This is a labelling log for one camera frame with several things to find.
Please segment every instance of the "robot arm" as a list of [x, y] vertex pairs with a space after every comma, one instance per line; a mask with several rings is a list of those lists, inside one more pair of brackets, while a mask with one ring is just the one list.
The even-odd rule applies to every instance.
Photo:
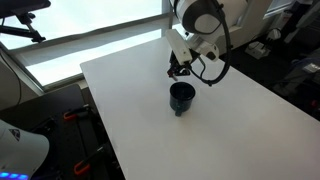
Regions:
[[[236, 24], [246, 9], [246, 0], [170, 0], [174, 12], [184, 29], [190, 34], [183, 39], [176, 30], [168, 30], [166, 37], [173, 49], [170, 59], [170, 77], [190, 75], [191, 63], [201, 54], [215, 61], [219, 57], [219, 49], [215, 45], [217, 39], [225, 33], [227, 57], [230, 58], [231, 42], [229, 28]], [[215, 84], [227, 73], [230, 60], [221, 75], [215, 80], [204, 80], [204, 83]]]

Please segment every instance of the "black cup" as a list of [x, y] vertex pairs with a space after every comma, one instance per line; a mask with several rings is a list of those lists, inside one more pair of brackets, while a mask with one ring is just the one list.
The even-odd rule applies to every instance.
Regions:
[[190, 108], [196, 90], [188, 83], [177, 82], [170, 87], [170, 94], [170, 106], [176, 112], [176, 116], [180, 117]]

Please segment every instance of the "white tabletop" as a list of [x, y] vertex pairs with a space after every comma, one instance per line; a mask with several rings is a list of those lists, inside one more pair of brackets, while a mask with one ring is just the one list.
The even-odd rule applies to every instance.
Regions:
[[320, 123], [233, 68], [211, 88], [180, 78], [197, 94], [175, 117], [170, 53], [159, 39], [81, 65], [127, 180], [320, 179]]

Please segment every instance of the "white robotic arm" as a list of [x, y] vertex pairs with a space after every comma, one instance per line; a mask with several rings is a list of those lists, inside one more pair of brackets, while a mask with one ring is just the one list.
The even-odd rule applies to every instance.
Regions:
[[[170, 77], [189, 75], [191, 63], [201, 54], [215, 61], [219, 57], [219, 49], [215, 45], [217, 39], [225, 32], [227, 57], [230, 58], [231, 42], [229, 28], [236, 24], [247, 7], [246, 0], [170, 0], [174, 12], [183, 28], [189, 32], [183, 39], [176, 30], [168, 30], [167, 39], [173, 49], [170, 59]], [[226, 74], [230, 62], [217, 79], [209, 81], [198, 77], [204, 83], [215, 84]]]

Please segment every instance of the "white table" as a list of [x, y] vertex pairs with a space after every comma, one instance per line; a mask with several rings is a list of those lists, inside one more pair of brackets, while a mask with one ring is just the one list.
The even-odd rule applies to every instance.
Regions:
[[159, 39], [81, 65], [127, 180], [320, 179], [320, 123], [233, 68], [211, 88], [180, 78], [197, 94], [175, 117], [170, 52]]

